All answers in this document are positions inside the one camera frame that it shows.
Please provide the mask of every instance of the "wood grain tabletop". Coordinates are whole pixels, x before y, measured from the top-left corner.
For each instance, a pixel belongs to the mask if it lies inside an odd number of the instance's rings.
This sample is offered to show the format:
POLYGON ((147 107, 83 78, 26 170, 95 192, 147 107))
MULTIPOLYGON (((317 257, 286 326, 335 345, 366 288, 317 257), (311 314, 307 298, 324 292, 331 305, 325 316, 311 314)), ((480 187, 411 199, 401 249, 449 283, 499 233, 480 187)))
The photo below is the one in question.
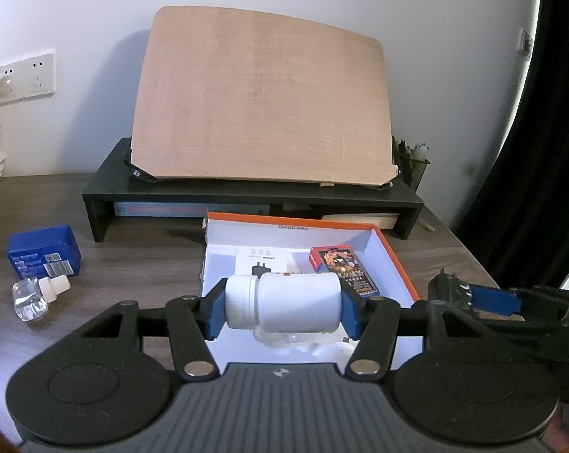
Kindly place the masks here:
MULTIPOLYGON (((4 393, 12 373, 43 349, 124 299, 141 308, 159 307, 184 294, 200 294, 199 273, 205 236, 198 219, 117 218, 102 243, 89 229, 81 191, 89 175, 68 174, 0 179, 0 430, 18 441, 6 410, 4 393), (82 255, 81 274, 71 289, 50 305, 39 322, 18 319, 11 288, 17 281, 6 258, 12 233, 70 225, 82 255)), ((387 236, 419 295, 442 267, 476 284, 494 282, 468 250, 424 209, 434 228, 420 225, 409 240, 387 236)), ((173 368, 166 337, 145 339, 145 352, 173 368)))

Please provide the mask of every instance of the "clear liquid bottle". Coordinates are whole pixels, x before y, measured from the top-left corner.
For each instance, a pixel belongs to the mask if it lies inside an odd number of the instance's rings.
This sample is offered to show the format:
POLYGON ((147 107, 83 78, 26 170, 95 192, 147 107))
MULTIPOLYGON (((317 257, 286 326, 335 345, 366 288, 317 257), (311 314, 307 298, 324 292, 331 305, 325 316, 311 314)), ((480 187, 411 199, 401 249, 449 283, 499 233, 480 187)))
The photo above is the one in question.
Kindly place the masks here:
POLYGON ((38 278, 25 278, 18 281, 12 286, 12 299, 14 310, 23 322, 41 318, 48 311, 48 303, 41 293, 38 278))

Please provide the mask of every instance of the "white bottle cap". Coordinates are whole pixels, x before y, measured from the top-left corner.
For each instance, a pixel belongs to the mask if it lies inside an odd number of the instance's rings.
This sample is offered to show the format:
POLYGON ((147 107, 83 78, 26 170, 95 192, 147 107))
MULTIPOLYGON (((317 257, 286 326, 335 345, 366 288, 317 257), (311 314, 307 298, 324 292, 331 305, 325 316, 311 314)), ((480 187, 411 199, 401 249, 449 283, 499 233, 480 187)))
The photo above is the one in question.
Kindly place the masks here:
POLYGON ((226 323, 230 328, 250 330, 255 322, 257 276, 234 275, 226 283, 226 323))
POLYGON ((52 303, 56 299, 56 296, 60 293, 65 292, 71 287, 66 275, 60 275, 56 278, 41 278, 39 280, 39 288, 41 289, 41 294, 48 303, 52 303))

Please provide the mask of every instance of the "wooden board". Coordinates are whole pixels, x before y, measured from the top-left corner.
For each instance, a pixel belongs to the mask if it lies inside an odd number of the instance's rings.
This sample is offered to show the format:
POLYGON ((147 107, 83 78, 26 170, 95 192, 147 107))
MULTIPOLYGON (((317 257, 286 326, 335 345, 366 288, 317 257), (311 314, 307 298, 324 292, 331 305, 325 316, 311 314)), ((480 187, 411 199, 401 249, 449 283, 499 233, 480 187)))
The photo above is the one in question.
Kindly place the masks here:
POLYGON ((162 178, 388 182, 395 166, 381 45, 282 15, 161 8, 131 161, 162 178))

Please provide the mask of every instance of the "metal screw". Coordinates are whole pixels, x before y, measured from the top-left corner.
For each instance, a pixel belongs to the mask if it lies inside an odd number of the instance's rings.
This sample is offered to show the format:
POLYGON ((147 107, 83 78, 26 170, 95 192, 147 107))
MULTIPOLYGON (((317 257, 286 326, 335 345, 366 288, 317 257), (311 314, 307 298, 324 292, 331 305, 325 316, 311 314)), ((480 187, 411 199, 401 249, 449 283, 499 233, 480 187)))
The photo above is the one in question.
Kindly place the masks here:
POLYGON ((213 365, 207 361, 190 361, 184 366, 184 373, 189 376, 207 376, 213 370, 213 365))
POLYGON ((350 369, 355 374, 375 374, 379 372, 380 366, 372 359, 358 359, 350 364, 350 369))

